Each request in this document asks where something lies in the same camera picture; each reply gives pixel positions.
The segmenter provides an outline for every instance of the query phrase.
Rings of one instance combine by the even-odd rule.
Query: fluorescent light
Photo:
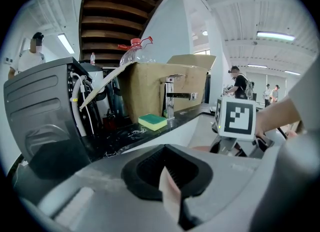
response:
[[[285,70],[284,72],[286,72],[286,73],[288,73],[288,74],[300,76],[300,74],[299,74],[299,73],[296,73],[296,72],[292,72],[292,71],[288,71],[288,70]]]
[[[71,47],[70,43],[68,42],[66,35],[64,33],[58,34],[58,38],[70,54],[75,53],[74,49],[72,49],[72,47]]]
[[[248,67],[252,67],[252,68],[261,68],[261,69],[266,69],[267,66],[262,66],[262,65],[251,65],[251,64],[248,64]]]
[[[283,40],[288,40],[288,41],[295,40],[295,37],[293,35],[283,34],[283,33],[275,33],[275,32],[258,31],[256,33],[256,36],[261,37],[261,38],[278,38],[278,39],[283,39]]]

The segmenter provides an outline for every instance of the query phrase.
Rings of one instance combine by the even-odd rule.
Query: water bottle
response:
[[[142,42],[144,40],[149,40],[149,42],[143,47]],[[131,62],[139,62],[139,63],[156,62],[154,59],[150,57],[150,55],[148,54],[148,51],[146,50],[146,46],[148,44],[153,44],[153,39],[151,36],[143,40],[141,40],[140,38],[133,38],[131,39],[131,46],[119,44],[118,45],[119,49],[127,51],[120,60],[120,66],[127,63],[131,63]]]
[[[94,53],[94,52],[91,54],[90,64],[91,64],[91,65],[96,65],[96,56],[95,56],[95,53]]]

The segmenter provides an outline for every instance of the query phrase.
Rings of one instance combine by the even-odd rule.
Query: sink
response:
[[[176,144],[187,148],[210,146],[218,135],[211,129],[214,122],[213,115],[201,114],[180,127],[123,153],[159,144]]]

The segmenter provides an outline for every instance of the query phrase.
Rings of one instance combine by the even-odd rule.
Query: green and yellow sponge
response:
[[[139,117],[138,123],[152,131],[156,131],[167,125],[167,119],[155,114],[146,114]]]

